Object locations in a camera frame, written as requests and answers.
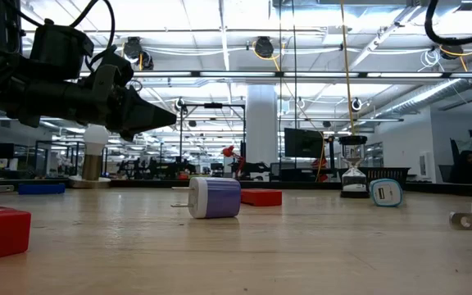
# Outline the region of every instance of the black basket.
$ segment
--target black basket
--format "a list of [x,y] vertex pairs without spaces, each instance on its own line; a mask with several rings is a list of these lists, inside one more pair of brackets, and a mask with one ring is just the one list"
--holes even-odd
[[[367,177],[367,187],[373,180],[377,179],[394,179],[396,180],[402,188],[405,187],[407,181],[407,172],[410,168],[379,168],[379,167],[360,167],[360,170]],[[338,169],[340,174],[340,181],[342,175],[347,172],[348,169]]]

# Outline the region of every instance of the metal prong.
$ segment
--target metal prong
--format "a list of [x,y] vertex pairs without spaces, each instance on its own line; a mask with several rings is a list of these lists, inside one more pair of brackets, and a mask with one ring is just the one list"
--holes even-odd
[[451,212],[449,224],[456,230],[472,230],[472,213]]
[[171,207],[173,208],[192,208],[194,207],[193,204],[174,204],[174,205],[170,205]]
[[13,191],[14,191],[13,185],[0,185],[0,193],[13,192]]

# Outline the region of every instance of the wall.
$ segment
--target wall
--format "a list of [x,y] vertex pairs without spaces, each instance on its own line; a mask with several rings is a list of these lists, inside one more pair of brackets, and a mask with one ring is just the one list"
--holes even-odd
[[429,152],[429,180],[437,177],[433,158],[433,131],[431,110],[426,107],[417,115],[405,115],[400,123],[382,123],[369,136],[368,144],[383,143],[383,163],[385,167],[410,167],[409,174],[420,174],[420,154]]
[[43,127],[32,128],[17,121],[7,121],[10,128],[0,125],[0,143],[15,143],[33,147],[36,140],[52,140],[52,132]]

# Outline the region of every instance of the purple cylinder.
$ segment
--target purple cylinder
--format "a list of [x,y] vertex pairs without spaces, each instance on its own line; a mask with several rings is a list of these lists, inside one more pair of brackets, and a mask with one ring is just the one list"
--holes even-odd
[[207,178],[205,218],[234,217],[239,213],[242,188],[235,179]]

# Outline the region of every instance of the wooden table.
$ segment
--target wooden table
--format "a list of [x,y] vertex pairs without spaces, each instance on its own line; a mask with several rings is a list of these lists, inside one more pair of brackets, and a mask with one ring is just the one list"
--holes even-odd
[[401,208],[285,191],[278,207],[194,220],[186,193],[113,188],[0,196],[32,213],[26,254],[0,259],[0,294],[472,294],[469,197],[407,193]]

